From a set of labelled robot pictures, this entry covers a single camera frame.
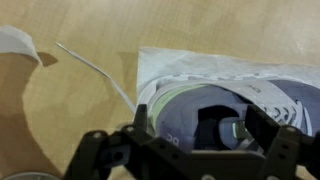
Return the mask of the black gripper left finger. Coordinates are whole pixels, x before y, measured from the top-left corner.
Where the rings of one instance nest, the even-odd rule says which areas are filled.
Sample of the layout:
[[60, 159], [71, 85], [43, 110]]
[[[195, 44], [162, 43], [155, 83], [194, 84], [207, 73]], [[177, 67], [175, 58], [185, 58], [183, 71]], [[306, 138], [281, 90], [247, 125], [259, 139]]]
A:
[[134, 119], [131, 123], [120, 125], [117, 128], [118, 132], [146, 132], [148, 125], [148, 117], [147, 117], [147, 105], [140, 104], [135, 112]]

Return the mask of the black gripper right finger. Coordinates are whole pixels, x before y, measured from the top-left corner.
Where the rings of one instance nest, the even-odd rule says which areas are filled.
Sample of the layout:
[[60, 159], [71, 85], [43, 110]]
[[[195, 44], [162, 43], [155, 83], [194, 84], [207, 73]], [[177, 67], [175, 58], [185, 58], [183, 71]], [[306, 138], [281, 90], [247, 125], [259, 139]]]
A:
[[258, 106], [249, 105], [245, 116], [245, 127], [257, 144], [267, 152], [278, 133], [280, 125]]

